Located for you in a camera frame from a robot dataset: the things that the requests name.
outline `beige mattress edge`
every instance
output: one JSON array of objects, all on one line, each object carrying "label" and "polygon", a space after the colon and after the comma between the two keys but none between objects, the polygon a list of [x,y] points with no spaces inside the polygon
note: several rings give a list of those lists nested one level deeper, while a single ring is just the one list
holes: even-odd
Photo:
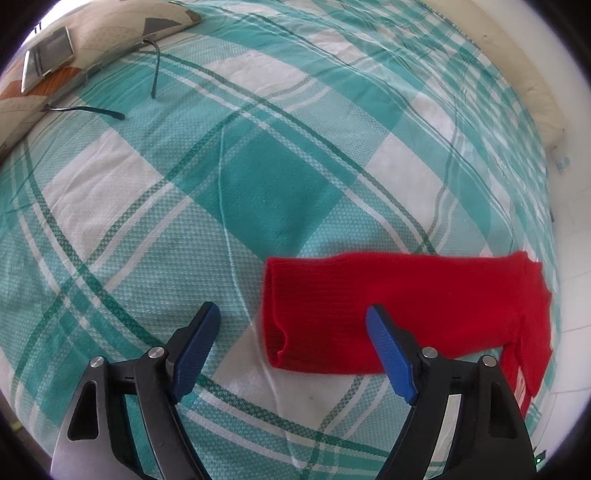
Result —
[{"label": "beige mattress edge", "polygon": [[566,119],[548,84],[525,52],[472,0],[421,0],[466,34],[517,91],[545,147],[563,135]]}]

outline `plaid blanket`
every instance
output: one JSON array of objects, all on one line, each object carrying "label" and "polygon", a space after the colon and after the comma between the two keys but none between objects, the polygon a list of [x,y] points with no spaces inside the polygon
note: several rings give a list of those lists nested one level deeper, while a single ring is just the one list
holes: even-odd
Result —
[{"label": "plaid blanket", "polygon": [[[189,8],[203,22],[159,42],[155,100],[147,47],[69,100],[126,120],[48,113],[0,166],[0,388],[51,452],[91,357],[138,357],[210,300],[222,330],[178,410],[212,478],[373,478],[408,406],[382,375],[268,365],[264,261],[523,249],[554,293],[555,347],[540,139],[496,67],[417,0]],[[534,438],[554,370],[527,414]]]}]

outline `beige cushion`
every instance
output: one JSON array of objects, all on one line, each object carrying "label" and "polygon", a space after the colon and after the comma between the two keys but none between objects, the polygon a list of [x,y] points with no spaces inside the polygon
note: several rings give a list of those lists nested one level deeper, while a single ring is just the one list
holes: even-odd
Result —
[{"label": "beige cushion", "polygon": [[[0,160],[43,117],[47,102],[82,85],[99,66],[140,46],[143,39],[159,40],[200,21],[197,13],[165,0],[94,0],[52,23],[19,49],[0,77]],[[23,95],[25,52],[64,25],[74,60]]]},{"label": "beige cushion", "polygon": [[554,145],[564,132],[566,120],[544,78],[523,50],[472,0],[422,1],[478,45],[524,101],[543,145]]}]

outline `red garment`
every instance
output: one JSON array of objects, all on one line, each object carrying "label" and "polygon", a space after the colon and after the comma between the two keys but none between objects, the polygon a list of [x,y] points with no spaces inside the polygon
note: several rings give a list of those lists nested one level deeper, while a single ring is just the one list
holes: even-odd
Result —
[{"label": "red garment", "polygon": [[501,368],[525,413],[550,360],[551,294],[526,253],[456,258],[350,253],[269,258],[263,291],[265,348],[272,366],[320,374],[384,370],[365,329],[381,303],[419,345],[448,358],[505,347]]}]

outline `patterned pillow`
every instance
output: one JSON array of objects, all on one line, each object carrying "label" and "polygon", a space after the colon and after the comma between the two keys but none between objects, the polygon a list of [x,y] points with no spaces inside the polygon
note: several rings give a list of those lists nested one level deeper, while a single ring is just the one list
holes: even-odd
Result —
[{"label": "patterned pillow", "polygon": [[[93,0],[52,23],[21,47],[0,77],[0,160],[43,117],[45,104],[59,101],[145,38],[159,40],[200,21],[197,13],[164,0]],[[21,93],[25,52],[64,25],[74,60]]]}]

